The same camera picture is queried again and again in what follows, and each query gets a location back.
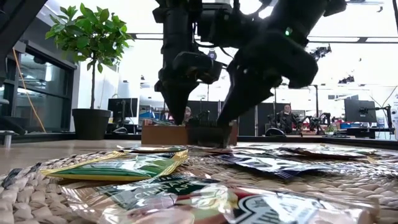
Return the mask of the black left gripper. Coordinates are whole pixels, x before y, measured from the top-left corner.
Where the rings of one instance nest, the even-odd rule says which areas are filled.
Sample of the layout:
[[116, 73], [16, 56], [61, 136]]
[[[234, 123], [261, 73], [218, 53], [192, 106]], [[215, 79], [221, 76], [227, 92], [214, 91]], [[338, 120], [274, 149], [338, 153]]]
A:
[[159, 71], [159, 81], [154, 90], [162, 94], [175, 124], [183, 123], [188, 97], [199, 83], [190, 81], [192, 78], [187, 75], [187, 67], [174, 69], [173, 62], [180, 52], [191, 51], [192, 34], [164, 34], [161, 49], [163, 67]]

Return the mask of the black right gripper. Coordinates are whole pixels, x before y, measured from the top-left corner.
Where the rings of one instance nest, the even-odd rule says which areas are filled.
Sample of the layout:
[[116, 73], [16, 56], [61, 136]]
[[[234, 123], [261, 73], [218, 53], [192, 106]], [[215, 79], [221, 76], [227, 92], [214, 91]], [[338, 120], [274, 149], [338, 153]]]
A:
[[318, 72], [316, 60], [280, 31], [255, 35], [228, 65], [230, 87], [217, 119], [220, 147], [229, 144], [231, 122], [273, 94], [271, 89], [290, 80], [290, 88], [309, 86]]

